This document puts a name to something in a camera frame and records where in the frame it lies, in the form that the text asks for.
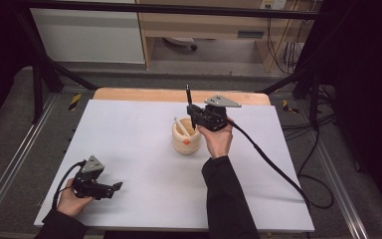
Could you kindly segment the long white pen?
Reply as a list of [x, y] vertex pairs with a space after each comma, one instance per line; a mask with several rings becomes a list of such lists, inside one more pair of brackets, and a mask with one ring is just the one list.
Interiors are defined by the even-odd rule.
[[191, 136], [186, 127], [182, 124], [181, 120], [178, 117], [174, 117], [175, 123], [179, 127], [179, 129], [182, 131], [184, 136]]

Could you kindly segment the black metal frame bar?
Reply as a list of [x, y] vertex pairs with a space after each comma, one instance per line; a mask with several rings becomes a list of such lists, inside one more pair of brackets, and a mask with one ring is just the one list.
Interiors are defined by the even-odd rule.
[[317, 20], [330, 17], [330, 13], [324, 12], [300, 12], [284, 10], [257, 10], [244, 8], [182, 6], [182, 5], [157, 5], [157, 4], [128, 4], [84, 1], [61, 1], [61, 0], [19, 0], [29, 8], [58, 9], [58, 10], [81, 10], [103, 12], [128, 12], [128, 13], [154, 13], [154, 14], [183, 14], [183, 15], [206, 15], [206, 16], [232, 16], [254, 17], [270, 19], [297, 19]]

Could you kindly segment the person's left hand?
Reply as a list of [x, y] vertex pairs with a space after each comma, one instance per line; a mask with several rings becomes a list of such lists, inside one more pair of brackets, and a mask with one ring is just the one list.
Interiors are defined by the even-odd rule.
[[66, 189], [61, 193], [57, 210], [70, 217], [76, 217], [94, 199], [92, 197], [78, 198], [72, 189], [73, 179], [70, 178], [66, 184]]

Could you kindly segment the aluminium floor rail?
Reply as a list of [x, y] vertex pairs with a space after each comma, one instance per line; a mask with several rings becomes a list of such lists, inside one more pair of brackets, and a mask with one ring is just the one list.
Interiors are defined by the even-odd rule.
[[332, 158], [320, 138], [317, 143], [317, 154], [324, 173], [330, 183], [335, 200], [353, 239], [368, 239], [368, 233], [359, 217], [357, 210], [336, 170]]
[[42, 107], [42, 110], [44, 112], [39, 117], [38, 121], [33, 123], [32, 126], [29, 128], [29, 131], [27, 132], [26, 136], [23, 138], [21, 144], [17, 148], [17, 151], [11, 158], [8, 166], [3, 172], [3, 175], [0, 177], [0, 204], [3, 198], [5, 197], [8, 189], [10, 188], [18, 171], [20, 170], [24, 160], [29, 154], [30, 149], [34, 145], [49, 115], [51, 114], [52, 109], [55, 105], [55, 101], [58, 97], [58, 94], [49, 94], [49, 96], [46, 99], [45, 105]]

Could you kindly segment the pale grey table mat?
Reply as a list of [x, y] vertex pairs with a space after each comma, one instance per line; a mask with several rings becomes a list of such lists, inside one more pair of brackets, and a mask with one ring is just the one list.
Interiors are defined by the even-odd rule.
[[[230, 159], [258, 230], [313, 231], [276, 109], [242, 106], [227, 114], [237, 125]], [[182, 155], [172, 146], [174, 117], [185, 115], [183, 103], [89, 101], [55, 178], [74, 176], [75, 163], [94, 155], [104, 166], [99, 182], [123, 185], [79, 220], [109, 230], [207, 230], [207, 148]]]

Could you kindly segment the yellow black tape marker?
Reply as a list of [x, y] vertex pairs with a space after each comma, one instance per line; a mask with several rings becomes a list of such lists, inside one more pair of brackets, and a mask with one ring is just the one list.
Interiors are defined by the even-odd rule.
[[287, 100], [283, 100], [283, 111], [291, 112], [293, 114], [299, 114], [299, 110], [296, 108], [292, 108]]
[[75, 94], [71, 103], [70, 103], [70, 106], [69, 106], [69, 111], [74, 111], [78, 102], [80, 101], [82, 97], [82, 94]]

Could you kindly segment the light wooden desk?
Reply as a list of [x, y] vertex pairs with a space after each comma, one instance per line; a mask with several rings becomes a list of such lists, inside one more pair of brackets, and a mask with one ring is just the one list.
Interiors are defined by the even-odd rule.
[[[261, 9], [262, 0], [135, 0], [137, 4]], [[283, 10], [317, 12], [322, 0], [286, 0]], [[140, 13], [138, 15], [144, 61], [151, 65], [157, 38], [253, 40], [265, 70], [274, 70], [287, 43], [306, 41], [311, 20], [257, 19], [252, 17]]]

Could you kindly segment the black metal stand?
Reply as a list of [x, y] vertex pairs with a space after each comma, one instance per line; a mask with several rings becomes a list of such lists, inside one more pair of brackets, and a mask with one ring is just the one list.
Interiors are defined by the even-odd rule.
[[34, 59], [32, 65], [34, 89], [33, 123], [36, 123], [44, 114], [43, 84], [47, 85], [51, 93], [60, 93], [64, 88], [59, 74], [62, 74], [88, 90], [98, 90], [98, 86], [75, 75], [48, 56], [33, 18], [29, 17], [31, 12], [27, 8], [14, 7], [12, 11], [20, 28], [31, 45], [31, 56]]
[[292, 92], [296, 100], [300, 100], [307, 94], [310, 94], [308, 121], [315, 130], [318, 130], [317, 103], [319, 98], [319, 69], [317, 67], [301, 67], [295, 73], [285, 77], [278, 83], [259, 90], [259, 94], [269, 95], [291, 82], [296, 82], [296, 87]]

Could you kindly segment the white chair base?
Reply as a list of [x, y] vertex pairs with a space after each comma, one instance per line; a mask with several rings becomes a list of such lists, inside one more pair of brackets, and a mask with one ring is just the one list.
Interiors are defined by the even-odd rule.
[[195, 41], [192, 38], [165, 37], [164, 40], [177, 46], [189, 47], [192, 51], [196, 51], [198, 49], [197, 45], [195, 44]]

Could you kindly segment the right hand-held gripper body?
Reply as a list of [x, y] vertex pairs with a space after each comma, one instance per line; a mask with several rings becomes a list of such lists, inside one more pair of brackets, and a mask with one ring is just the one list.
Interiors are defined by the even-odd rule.
[[199, 125], [209, 131], [219, 131], [228, 124], [226, 108], [240, 108], [242, 106], [240, 103], [220, 95], [207, 99], [205, 104]]

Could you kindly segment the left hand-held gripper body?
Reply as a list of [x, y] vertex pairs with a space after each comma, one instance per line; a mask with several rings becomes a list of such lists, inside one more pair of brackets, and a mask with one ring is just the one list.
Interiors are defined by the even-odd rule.
[[113, 187], [97, 182], [103, 170], [103, 164], [94, 155], [91, 155], [74, 178], [73, 189], [76, 197], [92, 197], [96, 200], [112, 198]]

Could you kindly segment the person's right hand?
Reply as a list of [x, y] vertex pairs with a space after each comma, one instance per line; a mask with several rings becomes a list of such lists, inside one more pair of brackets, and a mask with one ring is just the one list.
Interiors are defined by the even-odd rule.
[[229, 154], [233, 139], [233, 127], [230, 124], [218, 131], [210, 131], [201, 125], [198, 125], [197, 129], [205, 137], [208, 151], [213, 159]]

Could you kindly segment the black pen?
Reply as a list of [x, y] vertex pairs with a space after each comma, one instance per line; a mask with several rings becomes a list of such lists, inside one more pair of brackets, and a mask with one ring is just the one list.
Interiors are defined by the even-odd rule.
[[191, 91], [190, 91], [189, 85], [186, 85], [186, 96], [187, 96], [187, 103], [188, 103], [186, 111], [187, 111], [188, 116], [191, 119], [192, 128], [195, 130], [196, 129], [196, 123], [194, 122], [194, 119], [193, 119], [193, 103], [192, 103], [192, 96], [191, 96]]

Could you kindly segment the wooden pen holder cup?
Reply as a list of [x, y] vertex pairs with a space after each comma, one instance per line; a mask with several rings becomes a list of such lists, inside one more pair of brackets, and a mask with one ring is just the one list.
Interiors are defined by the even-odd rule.
[[177, 152], [183, 155], [190, 155], [195, 153], [200, 148], [202, 135], [197, 129], [194, 130], [192, 128], [190, 118], [182, 118], [180, 120], [191, 136], [184, 136], [174, 121], [171, 130], [172, 146]]

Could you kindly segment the white cabinet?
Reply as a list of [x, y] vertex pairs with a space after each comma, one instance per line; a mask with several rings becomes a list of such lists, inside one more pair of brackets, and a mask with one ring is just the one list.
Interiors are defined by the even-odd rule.
[[32, 9], [47, 54], [59, 62], [143, 64], [136, 13]]

